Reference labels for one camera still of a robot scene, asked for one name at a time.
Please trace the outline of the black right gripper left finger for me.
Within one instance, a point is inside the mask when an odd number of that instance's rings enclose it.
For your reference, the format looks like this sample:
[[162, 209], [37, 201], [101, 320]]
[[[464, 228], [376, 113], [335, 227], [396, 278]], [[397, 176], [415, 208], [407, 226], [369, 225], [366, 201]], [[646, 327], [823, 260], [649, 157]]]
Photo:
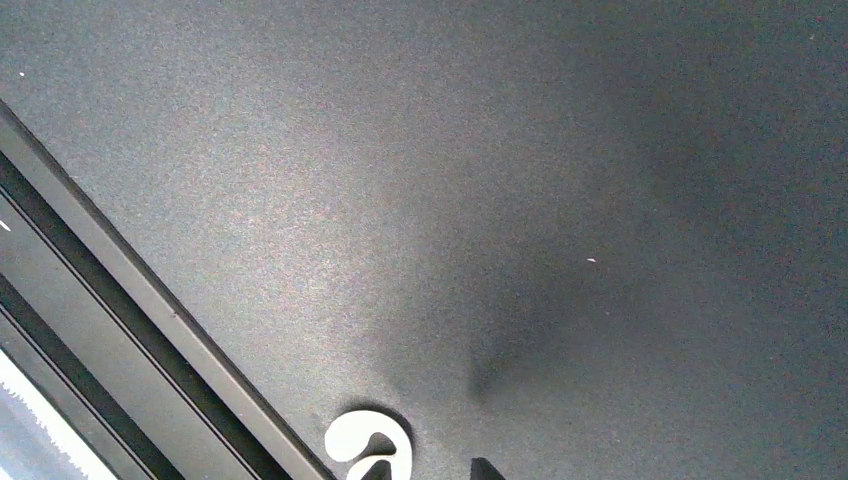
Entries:
[[363, 475], [363, 480], [391, 480], [391, 464], [386, 460], [374, 463]]

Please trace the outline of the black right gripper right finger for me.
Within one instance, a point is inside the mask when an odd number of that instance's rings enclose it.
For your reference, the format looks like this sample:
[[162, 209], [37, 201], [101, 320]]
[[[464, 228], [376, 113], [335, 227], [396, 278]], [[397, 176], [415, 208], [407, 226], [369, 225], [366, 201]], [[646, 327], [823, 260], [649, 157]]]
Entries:
[[471, 460], [470, 480], [505, 480], [505, 477], [489, 460], [475, 457]]

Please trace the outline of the white earbud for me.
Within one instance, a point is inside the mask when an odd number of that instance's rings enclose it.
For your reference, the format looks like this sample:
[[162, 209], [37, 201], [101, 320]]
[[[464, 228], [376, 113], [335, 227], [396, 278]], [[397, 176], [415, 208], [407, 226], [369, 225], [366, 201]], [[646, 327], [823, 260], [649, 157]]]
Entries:
[[[382, 435], [395, 448], [393, 454], [365, 455], [371, 438]], [[374, 410], [354, 410], [331, 422], [324, 434], [324, 448], [335, 462], [353, 461], [345, 478], [365, 479], [380, 462], [388, 464], [391, 479], [410, 480], [413, 471], [413, 446], [406, 430], [390, 416]]]

